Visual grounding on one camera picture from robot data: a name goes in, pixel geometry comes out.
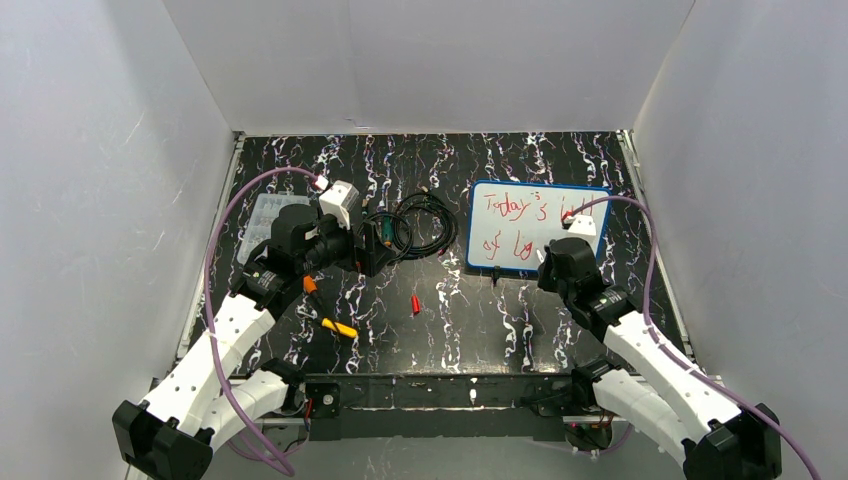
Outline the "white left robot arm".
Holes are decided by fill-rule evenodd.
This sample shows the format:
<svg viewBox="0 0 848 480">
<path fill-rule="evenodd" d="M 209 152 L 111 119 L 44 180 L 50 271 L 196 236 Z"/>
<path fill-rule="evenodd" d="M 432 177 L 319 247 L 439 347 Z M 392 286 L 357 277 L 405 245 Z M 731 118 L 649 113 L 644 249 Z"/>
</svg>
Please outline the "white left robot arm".
<svg viewBox="0 0 848 480">
<path fill-rule="evenodd" d="M 151 479 L 199 479 L 214 454 L 282 407 L 303 381 L 270 360 L 239 386 L 229 377 L 248 350 L 305 293 L 304 279 L 329 267 L 374 276 L 394 261 L 373 220 L 349 227 L 303 204 L 283 207 L 268 239 L 245 261 L 232 291 L 176 367 L 137 403 L 112 416 L 123 459 Z"/>
</svg>

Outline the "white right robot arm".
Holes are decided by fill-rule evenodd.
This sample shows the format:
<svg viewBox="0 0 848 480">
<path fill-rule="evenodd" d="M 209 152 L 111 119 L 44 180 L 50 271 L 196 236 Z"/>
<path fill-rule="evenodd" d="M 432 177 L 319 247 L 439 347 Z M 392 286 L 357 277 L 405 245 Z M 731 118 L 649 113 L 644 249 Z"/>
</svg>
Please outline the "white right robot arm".
<svg viewBox="0 0 848 480">
<path fill-rule="evenodd" d="M 642 376 L 600 358 L 572 372 L 576 401 L 628 421 L 688 479 L 776 479 L 782 473 L 778 419 L 765 405 L 728 399 L 655 327 L 633 296 L 604 281 L 588 242 L 564 238 L 544 249 L 539 287 L 557 294 L 576 323 Z"/>
</svg>

